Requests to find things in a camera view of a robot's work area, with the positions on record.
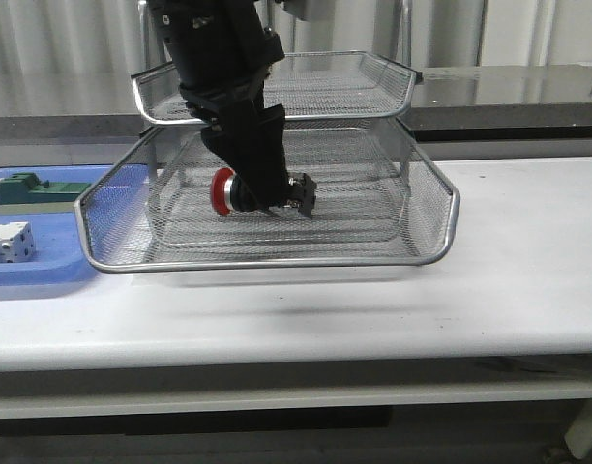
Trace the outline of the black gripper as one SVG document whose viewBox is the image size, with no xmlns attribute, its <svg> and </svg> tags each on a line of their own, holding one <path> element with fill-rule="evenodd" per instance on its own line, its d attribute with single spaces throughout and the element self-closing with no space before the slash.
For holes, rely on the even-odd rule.
<svg viewBox="0 0 592 464">
<path fill-rule="evenodd" d="M 227 79 L 180 76 L 179 93 L 187 112 L 208 123 L 202 142 L 224 161 L 262 206 L 287 196 L 282 104 L 265 107 L 268 72 Z"/>
</svg>

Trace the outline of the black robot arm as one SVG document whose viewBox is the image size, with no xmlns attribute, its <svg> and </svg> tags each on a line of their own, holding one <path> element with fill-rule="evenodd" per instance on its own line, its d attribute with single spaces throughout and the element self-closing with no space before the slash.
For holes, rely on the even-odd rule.
<svg viewBox="0 0 592 464">
<path fill-rule="evenodd" d="M 289 187 L 283 105 L 264 102 L 280 36 L 263 27 L 252 1 L 152 1 L 150 13 L 179 74 L 192 116 L 206 123 L 205 146 L 242 179 L 264 207 Z"/>
</svg>

